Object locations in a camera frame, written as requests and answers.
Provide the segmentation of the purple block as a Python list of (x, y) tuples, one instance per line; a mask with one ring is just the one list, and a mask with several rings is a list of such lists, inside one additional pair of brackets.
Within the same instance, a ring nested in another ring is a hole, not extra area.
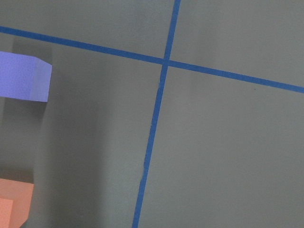
[(47, 102), (52, 65), (32, 56), (0, 53), (0, 96)]

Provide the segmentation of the orange block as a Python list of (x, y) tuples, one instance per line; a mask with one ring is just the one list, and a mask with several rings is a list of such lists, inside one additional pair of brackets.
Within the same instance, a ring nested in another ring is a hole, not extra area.
[(0, 226), (20, 228), (29, 218), (34, 184), (0, 180)]

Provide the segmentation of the blue tape line lengthwise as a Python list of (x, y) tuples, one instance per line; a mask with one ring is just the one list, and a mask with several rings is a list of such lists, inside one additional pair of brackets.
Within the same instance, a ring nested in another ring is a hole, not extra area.
[(150, 167), (150, 162), (151, 162), (151, 157), (152, 157), (154, 139), (155, 139), (155, 135), (156, 135), (159, 113), (160, 113), (161, 104), (162, 104), (163, 91), (164, 91), (164, 87), (165, 87), (165, 83), (166, 83), (166, 76), (167, 76), (169, 61), (170, 61), (170, 57), (171, 57), (171, 51), (172, 51), (172, 46), (173, 46), (173, 41), (174, 41), (176, 24), (177, 24), (177, 20), (178, 20), (180, 5), (181, 5), (180, 3), (181, 3), (180, 0), (174, 1), (174, 5), (173, 5), (173, 9), (172, 9), (171, 21), (170, 21), (170, 26), (169, 26), (169, 31), (168, 31), (167, 41), (166, 41), (166, 47), (165, 47), (164, 56), (163, 56), (163, 63), (161, 66), (160, 80), (159, 80), (158, 90), (157, 90), (157, 94), (156, 94), (156, 98), (155, 98), (155, 104), (154, 104), (154, 109), (153, 109), (151, 125), (150, 125), (149, 137), (148, 137), (147, 146), (146, 146), (145, 158), (143, 161), (142, 178), (139, 183), (138, 194), (137, 194), (137, 199), (136, 199), (136, 204), (135, 204), (135, 209), (134, 209), (132, 228), (137, 228), (139, 226), (140, 215), (141, 215), (143, 199), (144, 199), (144, 194), (145, 194), (145, 187), (146, 187), (146, 182), (147, 182), (147, 177), (148, 177), (149, 167)]

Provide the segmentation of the blue tape line crosswise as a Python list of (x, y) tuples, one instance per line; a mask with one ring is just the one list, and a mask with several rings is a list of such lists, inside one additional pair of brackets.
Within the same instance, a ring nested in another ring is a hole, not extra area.
[(58, 37), (48, 36), (48, 35), (44, 35), (44, 34), (39, 34), (39, 33), (30, 32), (30, 31), (24, 31), (24, 30), (15, 29), (15, 28), (4, 27), (4, 26), (1, 26), (0, 31), (1, 31), (1, 33), (8, 34), (8, 35), (30, 38), (30, 39), (35, 39), (35, 40), (39, 40), (39, 41), (45, 41), (45, 42), (49, 42), (49, 43), (69, 46), (69, 47), (73, 47), (73, 48), (80, 48), (80, 49), (89, 50), (89, 51), (93, 51), (93, 52), (99, 52), (99, 53), (104, 53), (104, 54), (109, 54), (109, 55), (114, 55), (114, 56), (119, 56), (119, 57), (140, 60), (140, 61), (149, 62), (149, 63), (155, 63), (155, 64), (159, 64), (159, 65), (162, 65), (165, 62), (168, 62), (168, 66), (170, 66), (170, 67), (175, 67), (175, 68), (185, 69), (185, 70), (189, 70), (189, 71), (200, 72), (200, 73), (204, 73), (204, 74), (240, 80), (240, 81), (249, 82), (249, 83), (258, 84), (258, 85), (280, 88), (280, 89), (289, 90), (289, 91), (298, 92), (298, 93), (304, 92), (304, 88), (302, 86), (297, 86), (297, 85), (295, 86), (295, 85), (281, 83), (281, 82), (277, 82), (277, 81), (262, 79), (262, 78), (253, 77), (253, 76), (246, 76), (246, 75), (242, 75), (242, 74), (232, 73), (232, 72), (228, 72), (228, 71), (223, 71), (223, 70), (218, 70), (218, 69), (213, 69), (213, 68), (208, 68), (208, 67), (203, 67), (203, 66), (198, 66), (198, 65), (192, 65), (192, 64), (173, 61), (173, 60), (166, 61), (163, 58), (142, 55), (142, 54), (128, 52), (128, 51), (119, 50), (119, 49), (115, 49), (115, 48), (103, 47), (103, 46), (99, 46), (99, 45), (93, 45), (93, 44), (84, 43), (84, 42), (80, 42), (80, 41), (74, 41), (74, 40), (65, 39), (65, 38), (58, 38)]

